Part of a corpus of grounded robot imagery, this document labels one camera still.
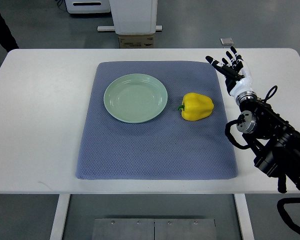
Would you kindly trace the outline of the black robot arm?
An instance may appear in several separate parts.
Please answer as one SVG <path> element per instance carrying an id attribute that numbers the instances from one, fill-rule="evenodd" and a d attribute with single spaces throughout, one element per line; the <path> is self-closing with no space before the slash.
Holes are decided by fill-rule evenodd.
<path id="1" fill-rule="evenodd" d="M 300 133 L 268 104 L 277 89 L 276 85 L 273 86 L 264 99 L 258 98 L 251 90 L 236 96 L 241 113 L 226 124 L 225 135 L 235 147 L 253 151 L 254 166 L 268 177 L 278 179 L 278 192 L 286 193 L 287 179 L 300 191 Z M 300 235 L 300 226 L 285 210 L 287 204 L 300 204 L 300 197 L 283 198 L 277 202 L 284 223 Z"/>

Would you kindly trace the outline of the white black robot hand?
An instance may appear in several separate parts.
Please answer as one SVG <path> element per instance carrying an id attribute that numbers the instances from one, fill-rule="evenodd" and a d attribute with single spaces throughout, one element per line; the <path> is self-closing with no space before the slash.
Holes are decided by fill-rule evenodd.
<path id="1" fill-rule="evenodd" d="M 228 59 L 222 58 L 221 61 L 218 61 L 209 55 L 205 59 L 225 77 L 228 94 L 236 99 L 242 93 L 252 92 L 252 75 L 242 56 L 233 46 L 225 54 Z"/>

